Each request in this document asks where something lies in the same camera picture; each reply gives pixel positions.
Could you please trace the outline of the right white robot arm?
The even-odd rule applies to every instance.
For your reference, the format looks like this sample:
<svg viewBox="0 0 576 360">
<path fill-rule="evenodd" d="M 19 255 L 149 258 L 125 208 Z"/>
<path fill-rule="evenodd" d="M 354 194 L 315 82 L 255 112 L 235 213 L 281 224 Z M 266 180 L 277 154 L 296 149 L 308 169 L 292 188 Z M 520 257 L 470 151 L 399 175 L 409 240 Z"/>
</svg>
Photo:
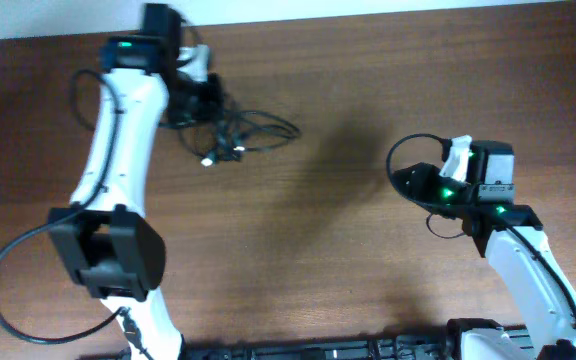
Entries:
<svg viewBox="0 0 576 360">
<path fill-rule="evenodd" d="M 576 291 L 528 205 L 514 202 L 511 145 L 469 135 L 439 138 L 443 165 L 420 162 L 394 169 L 392 187 L 430 215 L 459 219 L 480 256 L 504 282 L 523 318 L 531 350 L 490 319 L 452 319 L 447 345 L 454 359 L 576 359 Z"/>
</svg>

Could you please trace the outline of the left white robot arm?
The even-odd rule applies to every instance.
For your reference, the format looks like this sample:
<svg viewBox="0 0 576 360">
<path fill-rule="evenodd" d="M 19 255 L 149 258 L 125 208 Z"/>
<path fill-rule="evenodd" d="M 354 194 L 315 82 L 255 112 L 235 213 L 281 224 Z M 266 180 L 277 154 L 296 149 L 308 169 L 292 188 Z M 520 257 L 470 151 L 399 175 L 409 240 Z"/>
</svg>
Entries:
<svg viewBox="0 0 576 360">
<path fill-rule="evenodd" d="M 132 359 L 179 359 L 184 338 L 161 282 L 166 249 L 146 222 L 145 188 L 161 119 L 187 128 L 224 108 L 206 45 L 182 45 L 182 15 L 148 3 L 140 29 L 109 38 L 101 51 L 100 110 L 88 160 L 49 236 L 71 280 L 113 312 Z"/>
</svg>

